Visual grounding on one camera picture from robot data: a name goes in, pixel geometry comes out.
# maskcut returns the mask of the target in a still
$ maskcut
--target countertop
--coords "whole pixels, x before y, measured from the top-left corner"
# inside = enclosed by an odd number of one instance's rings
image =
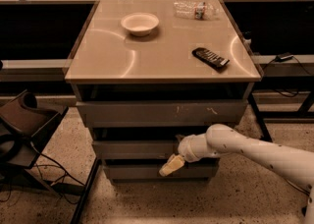
[[[175,17],[176,0],[102,0],[66,74],[72,84],[257,82],[261,77],[219,0],[211,20]],[[121,18],[134,12],[156,15],[159,26],[145,37],[130,35]],[[206,47],[230,59],[223,72],[191,55]]]

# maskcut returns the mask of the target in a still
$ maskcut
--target black remote control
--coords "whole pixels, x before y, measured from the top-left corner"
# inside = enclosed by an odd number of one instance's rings
[[[204,47],[194,49],[192,55],[214,69],[221,69],[229,63],[228,59],[225,59]]]

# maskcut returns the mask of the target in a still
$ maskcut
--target chair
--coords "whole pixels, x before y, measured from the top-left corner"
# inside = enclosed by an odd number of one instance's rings
[[[30,172],[68,109],[50,103],[37,104],[35,96],[27,90],[0,107],[0,184],[36,188],[56,196],[80,196],[72,219],[72,223],[78,223],[99,160],[95,159],[85,185],[52,184]]]

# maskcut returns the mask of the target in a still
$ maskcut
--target terrazzo floor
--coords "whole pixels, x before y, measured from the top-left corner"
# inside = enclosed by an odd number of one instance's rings
[[[267,124],[274,142],[314,151],[312,124]],[[260,138],[255,116],[248,107],[235,127],[242,134]],[[89,131],[76,108],[65,119],[44,153],[58,160],[85,182],[94,160]],[[38,164],[49,164],[40,157]],[[38,175],[38,169],[32,171]],[[45,179],[63,173],[40,167]],[[29,189],[3,188],[0,223],[70,223],[75,205],[64,197]],[[68,200],[78,200],[68,196]],[[80,223],[106,224],[252,224],[302,223],[301,208],[307,196],[287,181],[237,154],[221,158],[216,176],[209,182],[147,182],[112,185],[99,168]]]

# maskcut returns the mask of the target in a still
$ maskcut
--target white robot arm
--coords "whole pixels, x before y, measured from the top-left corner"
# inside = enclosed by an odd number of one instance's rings
[[[161,168],[162,176],[180,169],[185,161],[238,153],[309,192],[304,224],[314,223],[314,152],[252,139],[221,124],[212,125],[206,134],[185,137],[178,152]]]

